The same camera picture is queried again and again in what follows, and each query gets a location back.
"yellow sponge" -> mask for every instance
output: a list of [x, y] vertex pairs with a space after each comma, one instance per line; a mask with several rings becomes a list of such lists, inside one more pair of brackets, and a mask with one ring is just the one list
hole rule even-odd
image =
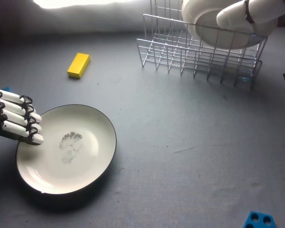
[[90, 56], [87, 54], [77, 53], [72, 64], [67, 70], [69, 77], [81, 78], [87, 64], [90, 61]]

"plate rim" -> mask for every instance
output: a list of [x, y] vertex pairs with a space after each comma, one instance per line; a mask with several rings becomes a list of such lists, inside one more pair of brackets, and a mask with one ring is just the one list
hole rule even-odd
[[[51, 109], [47, 110], [46, 112], [44, 112], [43, 114], [45, 114], [45, 113], [47, 113], [47, 112], [49, 112], [49, 111], [51, 111], [51, 110], [53, 110], [53, 109], [56, 109], [56, 108], [61, 108], [61, 107], [64, 107], [64, 106], [71, 106], [71, 105], [81, 105], [81, 106], [86, 106], [86, 107], [89, 107], [89, 108], [93, 108], [93, 107], [88, 106], [88, 105], [85, 105], [85, 104], [68, 104], [68, 105], [65, 104], [65, 105], [57, 106], [57, 107], [55, 107], [55, 108], [51, 108]], [[65, 193], [48, 193], [48, 192], [42, 192], [42, 191], [40, 191], [40, 190], [38, 190], [38, 189], [35, 189], [35, 188], [32, 187], [29, 183], [26, 182], [26, 180], [23, 178], [23, 176], [21, 175], [21, 173], [20, 173], [20, 171], [19, 171], [19, 167], [18, 167], [18, 163], [17, 163], [17, 154], [18, 154], [18, 147], [19, 147], [20, 142], [18, 142], [17, 147], [16, 147], [16, 153], [15, 153], [15, 162], [16, 162], [16, 166], [17, 166], [18, 175], [21, 177], [21, 179], [22, 179], [31, 189], [33, 189], [33, 190], [35, 190], [35, 191], [37, 191], [37, 192], [39, 192], [39, 193], [41, 193], [41, 194], [45, 194], [45, 195], [46, 195], [46, 194], [47, 194], [47, 195], [68, 195], [68, 194], [72, 194], [72, 193], [75, 193], [75, 192], [82, 191], [82, 190], [88, 188], [89, 186], [91, 186], [91, 185], [92, 185], [93, 183], [95, 183], [96, 181], [98, 181], [98, 180], [106, 173], [106, 171], [107, 171], [108, 168], [110, 167], [110, 165], [111, 165], [111, 163], [112, 163], [112, 161], [113, 161], [113, 158], [114, 158], [114, 156], [115, 156], [115, 154], [116, 154], [116, 148], [117, 148], [117, 135], [116, 135], [115, 127], [114, 127], [113, 123], [111, 122], [111, 120], [110, 120], [103, 112], [101, 112], [101, 111], [99, 111], [99, 112], [100, 112], [101, 114], [103, 114], [103, 115], [108, 119], [108, 121], [110, 122], [110, 124], [111, 124], [112, 127], [113, 127], [114, 134], [115, 134], [115, 149], [114, 149], [114, 153], [113, 153], [112, 159], [110, 160], [108, 166], [105, 168], [105, 170], [102, 172], [102, 174], [99, 175], [99, 177], [97, 177], [94, 181], [92, 181], [91, 183], [89, 183], [88, 185], [86, 185], [86, 186], [84, 186], [84, 187], [82, 187], [82, 188], [80, 188], [80, 189], [77, 189], [77, 190], [75, 190], [75, 191], [65, 192]]]

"bright light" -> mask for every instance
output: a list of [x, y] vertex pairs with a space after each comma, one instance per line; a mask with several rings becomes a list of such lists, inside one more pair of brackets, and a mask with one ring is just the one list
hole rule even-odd
[[131, 0], [34, 0], [34, 2], [46, 9], [56, 9], [75, 5], [104, 5], [113, 2], [127, 2]]

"white robotic hand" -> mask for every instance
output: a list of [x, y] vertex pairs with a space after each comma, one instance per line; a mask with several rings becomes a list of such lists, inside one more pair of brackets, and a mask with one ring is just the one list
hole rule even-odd
[[31, 145], [43, 143], [42, 121], [32, 106], [32, 99], [0, 90], [0, 136]]

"gray table surface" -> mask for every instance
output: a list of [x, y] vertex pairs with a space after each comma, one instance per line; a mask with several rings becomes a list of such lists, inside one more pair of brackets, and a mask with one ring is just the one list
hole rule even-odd
[[[252, 210], [285, 228], [285, 28], [263, 52], [255, 90], [141, 67], [140, 34], [31, 37], [0, 44], [0, 86], [38, 113], [85, 104], [105, 113], [116, 155], [82, 207], [52, 211], [21, 193], [17, 142], [0, 137], [0, 228], [240, 228]], [[66, 71], [92, 57], [83, 77]]]

